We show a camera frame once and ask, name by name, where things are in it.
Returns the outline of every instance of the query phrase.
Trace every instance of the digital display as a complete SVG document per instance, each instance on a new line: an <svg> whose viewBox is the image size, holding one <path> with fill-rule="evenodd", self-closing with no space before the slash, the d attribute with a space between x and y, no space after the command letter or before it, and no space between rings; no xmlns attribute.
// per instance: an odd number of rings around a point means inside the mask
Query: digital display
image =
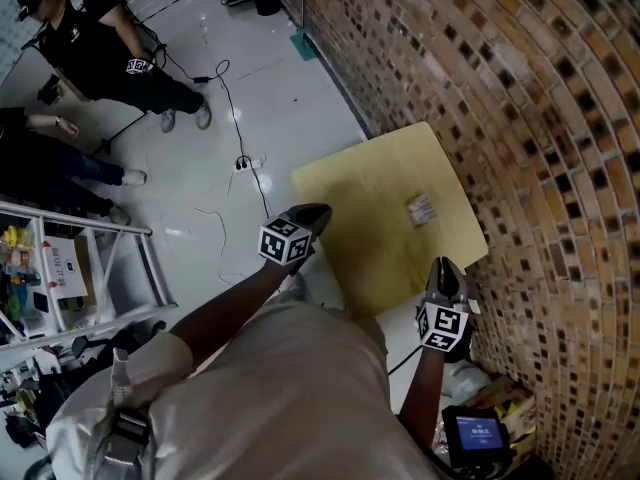
<svg viewBox="0 0 640 480"><path fill-rule="evenodd" d="M502 448L498 422L490 418L456 416L460 441L464 450L494 450Z"/></svg>

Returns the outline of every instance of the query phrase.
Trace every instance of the hand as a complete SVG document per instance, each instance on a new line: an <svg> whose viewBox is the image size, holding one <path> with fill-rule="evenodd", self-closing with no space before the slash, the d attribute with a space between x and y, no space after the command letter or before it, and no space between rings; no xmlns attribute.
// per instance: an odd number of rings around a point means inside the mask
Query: hand
<svg viewBox="0 0 640 480"><path fill-rule="evenodd" d="M67 132L72 139L77 138L80 133L80 128L78 128L76 123L64 118L61 118L58 122L58 128Z"/></svg>

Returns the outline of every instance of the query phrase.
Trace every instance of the black pants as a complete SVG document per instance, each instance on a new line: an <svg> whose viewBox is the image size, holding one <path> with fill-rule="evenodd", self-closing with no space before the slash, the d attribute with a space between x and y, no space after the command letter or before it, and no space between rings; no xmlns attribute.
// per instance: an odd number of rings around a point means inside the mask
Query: black pants
<svg viewBox="0 0 640 480"><path fill-rule="evenodd" d="M39 133L25 133L18 140L20 149L34 155L33 171L38 175L30 176L36 179L35 183L20 179L17 174L3 176L0 186L4 191L39 204L80 208L102 216L109 214L113 201L98 197L69 178L121 185L122 167L89 158L76 148Z"/></svg>
<svg viewBox="0 0 640 480"><path fill-rule="evenodd" d="M117 83L101 91L100 96L155 114L161 114L165 110L194 114L204 102L202 94L176 82L157 68L144 75L124 74Z"/></svg>

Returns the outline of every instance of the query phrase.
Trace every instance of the electrical outlet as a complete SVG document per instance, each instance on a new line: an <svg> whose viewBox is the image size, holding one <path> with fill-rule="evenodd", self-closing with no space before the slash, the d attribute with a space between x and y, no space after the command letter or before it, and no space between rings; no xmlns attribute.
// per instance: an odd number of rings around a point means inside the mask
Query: electrical outlet
<svg viewBox="0 0 640 480"><path fill-rule="evenodd" d="M253 167L254 169L260 169L260 167L262 167L262 160L260 160L259 158L257 160L253 160L251 162L251 167ZM233 173L234 174L238 174L240 172L250 171L251 167L249 167L249 163L248 162L247 162L247 166L246 167L242 167L242 160L241 160L240 161L240 169L238 169L238 166L234 162L233 163Z"/></svg>

